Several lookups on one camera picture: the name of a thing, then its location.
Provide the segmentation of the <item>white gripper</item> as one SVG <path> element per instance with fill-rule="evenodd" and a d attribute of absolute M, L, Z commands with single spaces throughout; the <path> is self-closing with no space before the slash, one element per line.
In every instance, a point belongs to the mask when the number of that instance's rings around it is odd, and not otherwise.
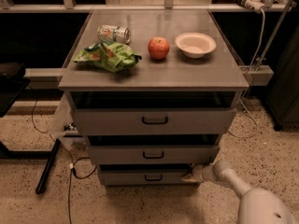
<path fill-rule="evenodd" d="M 196 164 L 192 168 L 192 176 L 183 176 L 181 180 L 188 183 L 213 181 L 215 179 L 213 165 Z"/>

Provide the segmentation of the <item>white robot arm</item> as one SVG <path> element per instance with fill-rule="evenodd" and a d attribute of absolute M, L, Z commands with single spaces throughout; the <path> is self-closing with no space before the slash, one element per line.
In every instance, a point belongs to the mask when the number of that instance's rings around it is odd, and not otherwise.
<path fill-rule="evenodd" d="M 217 161 L 209 165 L 194 164 L 181 180 L 189 183 L 209 181 L 232 189 L 239 198 L 238 224 L 299 224 L 277 195 L 250 186 L 228 161 Z"/>

